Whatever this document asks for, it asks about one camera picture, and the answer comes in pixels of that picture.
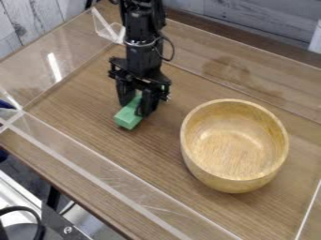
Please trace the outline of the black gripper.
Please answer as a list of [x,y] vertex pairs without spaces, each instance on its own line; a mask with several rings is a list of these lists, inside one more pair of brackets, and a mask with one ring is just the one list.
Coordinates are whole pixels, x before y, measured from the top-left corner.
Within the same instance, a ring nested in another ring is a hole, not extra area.
[[143,118],[156,110],[159,100],[167,100],[171,80],[161,72],[163,39],[151,42],[125,41],[125,57],[109,58],[109,77],[114,79],[118,104],[125,106],[143,92],[139,111]]

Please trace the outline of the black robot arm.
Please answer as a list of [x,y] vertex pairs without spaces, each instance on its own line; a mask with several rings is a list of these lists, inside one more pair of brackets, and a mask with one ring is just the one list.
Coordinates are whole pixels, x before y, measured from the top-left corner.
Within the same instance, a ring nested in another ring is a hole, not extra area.
[[125,28],[125,57],[109,58],[109,77],[121,106],[141,92],[133,113],[145,118],[159,101],[168,100],[171,89],[171,79],[161,72],[161,63],[175,55],[173,44],[161,32],[167,15],[161,0],[117,0],[116,4]]

